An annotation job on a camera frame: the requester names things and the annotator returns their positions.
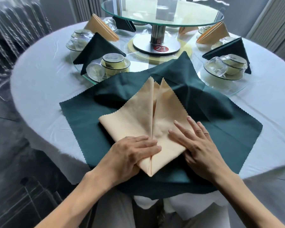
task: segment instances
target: peach napkin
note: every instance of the peach napkin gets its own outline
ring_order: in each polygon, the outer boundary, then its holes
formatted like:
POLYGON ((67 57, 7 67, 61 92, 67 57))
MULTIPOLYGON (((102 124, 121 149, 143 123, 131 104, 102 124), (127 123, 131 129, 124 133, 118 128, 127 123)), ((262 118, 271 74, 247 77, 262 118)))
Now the peach napkin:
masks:
POLYGON ((173 90, 162 79, 161 85, 152 77, 118 111, 103 115, 100 123, 114 141, 126 136, 147 135, 158 140, 162 150, 145 158, 138 166, 150 177, 170 161, 185 151, 185 147, 172 140, 168 130, 177 130, 173 124, 177 120, 186 129, 193 131, 186 120, 187 112, 173 90))
POLYGON ((178 30, 179 34, 185 34, 194 30, 198 30, 197 26, 193 26, 193 27, 180 27, 178 30))
POLYGON ((209 28, 205 33, 203 33, 196 41, 199 44, 210 44, 214 45, 221 38, 229 37, 228 30, 224 22, 219 22, 209 28))
POLYGON ((99 33, 108 41, 117 42, 119 37, 113 30, 110 29, 96 14, 92 14, 91 19, 88 21, 85 29, 91 30, 93 33, 99 33))

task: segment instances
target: woman's right hand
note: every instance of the woman's right hand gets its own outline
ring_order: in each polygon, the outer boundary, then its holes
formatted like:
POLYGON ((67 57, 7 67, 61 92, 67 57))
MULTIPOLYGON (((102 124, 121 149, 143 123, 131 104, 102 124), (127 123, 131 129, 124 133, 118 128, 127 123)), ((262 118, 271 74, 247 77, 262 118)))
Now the woman's right hand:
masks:
POLYGON ((223 160, 202 123, 196 123, 190 116, 187 117, 187 121, 192 126, 195 134, 185 129, 177 121, 174 124, 180 132, 169 130, 169 133, 188 149, 184 152, 184 155, 191 169, 212 183, 215 183, 220 176, 233 173, 223 160))

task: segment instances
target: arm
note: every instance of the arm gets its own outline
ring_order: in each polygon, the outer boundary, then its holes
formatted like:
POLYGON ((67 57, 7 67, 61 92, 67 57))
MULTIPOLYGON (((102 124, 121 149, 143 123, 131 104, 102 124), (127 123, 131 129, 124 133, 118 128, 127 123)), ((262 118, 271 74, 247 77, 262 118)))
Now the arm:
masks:
POLYGON ((161 147, 156 144, 147 136, 126 137, 116 142, 74 191, 35 228, 77 228, 102 195, 139 172, 138 161, 160 152, 161 147))
POLYGON ((176 121, 174 124, 180 132, 169 130, 169 133, 188 149, 184 156, 191 169, 217 187, 246 227, 285 228, 227 166, 205 127, 190 116, 187 120, 195 133, 186 130, 176 121))

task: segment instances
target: napkin fold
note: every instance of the napkin fold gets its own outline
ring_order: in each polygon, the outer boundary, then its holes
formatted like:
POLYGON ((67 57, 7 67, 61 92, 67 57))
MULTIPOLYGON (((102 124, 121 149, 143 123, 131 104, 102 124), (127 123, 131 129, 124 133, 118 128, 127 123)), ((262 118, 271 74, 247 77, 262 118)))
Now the napkin fold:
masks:
POLYGON ((221 45, 220 47, 210 50, 209 52, 205 53, 202 57, 207 60, 210 60, 214 57, 220 57, 228 54, 235 54, 242 58, 245 58, 248 63, 248 68, 246 70, 246 73, 251 74, 250 62, 248 60, 248 56, 242 38, 237 38, 231 42, 221 45))
POLYGON ((87 73, 87 65, 107 53, 119 53, 124 57, 126 54, 118 49, 116 46, 112 45, 105 38, 103 38, 99 33, 95 33, 86 47, 81 51, 81 53, 73 61, 73 64, 79 65, 83 64, 81 69, 81 75, 87 73))
POLYGON ((180 27, 178 30, 179 34, 185 34, 194 30, 198 30, 197 26, 193 26, 193 27, 180 27))
POLYGON ((135 32, 136 31, 136 27, 135 27, 135 25, 133 24, 132 21, 121 19, 121 18, 118 18, 116 16, 113 16, 113 19, 115 20, 116 27, 118 29, 130 31, 130 32, 135 32))
POLYGON ((203 33, 196 41, 199 44, 209 44, 214 45, 221 38, 229 37, 228 30, 224 22, 216 23, 211 26, 205 33, 203 33))
POLYGON ((110 29, 96 14, 92 14, 91 19, 88 21, 85 29, 91 30, 93 33, 99 33, 108 41, 117 42, 119 37, 113 30, 110 29))
MULTIPOLYGON (((203 123, 226 164, 238 174, 262 130, 262 124, 227 96, 205 85, 185 52, 176 60, 141 72, 116 74, 60 103, 88 165, 94 168, 114 144, 98 119, 123 107, 150 76, 158 84, 164 78, 188 115, 203 123)), ((183 193, 206 194, 216 190, 210 182, 196 175, 181 155, 152 177, 141 171, 117 188, 129 195, 151 199, 183 193)))
POLYGON ((142 88, 118 111, 103 115, 100 123, 114 141, 127 136, 147 135, 156 139, 162 150, 145 158, 138 166, 150 177, 185 151, 185 147, 172 140, 168 130, 176 130, 173 121, 182 123, 186 129, 193 129, 186 120, 185 108, 164 78, 159 85, 149 77, 142 88))

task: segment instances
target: folded green napkin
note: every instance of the folded green napkin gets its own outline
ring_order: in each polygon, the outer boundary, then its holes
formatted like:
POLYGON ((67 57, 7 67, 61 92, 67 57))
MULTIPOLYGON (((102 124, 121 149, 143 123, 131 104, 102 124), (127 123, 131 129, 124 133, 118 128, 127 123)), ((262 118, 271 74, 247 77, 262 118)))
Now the folded green napkin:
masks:
MULTIPOLYGON (((95 167, 114 143, 98 118, 121 108, 150 76, 159 84, 165 78, 188 114, 207 128, 227 165, 239 173, 262 124, 228 97, 206 86, 198 78, 185 52, 176 60, 148 70, 116 74, 60 103, 90 167, 95 167)), ((182 193, 206 194, 216 190, 188 167, 182 155, 153 177, 141 171, 118 188, 127 194, 151 199, 182 193)))
POLYGON ((119 53, 124 57, 126 56, 124 52, 104 39, 99 33, 95 33, 83 51, 73 61, 73 64, 83 64, 80 74, 84 75, 87 73, 86 68, 91 61, 101 58, 107 53, 119 53))
POLYGON ((130 32, 135 32, 136 31, 136 27, 135 27, 135 25, 133 24, 132 21, 121 19, 121 18, 118 18, 116 16, 113 16, 113 19, 115 20, 116 27, 118 29, 130 31, 130 32))
POLYGON ((205 53, 202 57, 207 60, 210 60, 214 57, 220 57, 228 54, 235 54, 245 58, 248 63, 248 68, 246 70, 246 73, 251 74, 250 62, 248 60, 248 56, 242 38, 237 38, 231 42, 221 45, 220 47, 210 50, 209 52, 205 53))

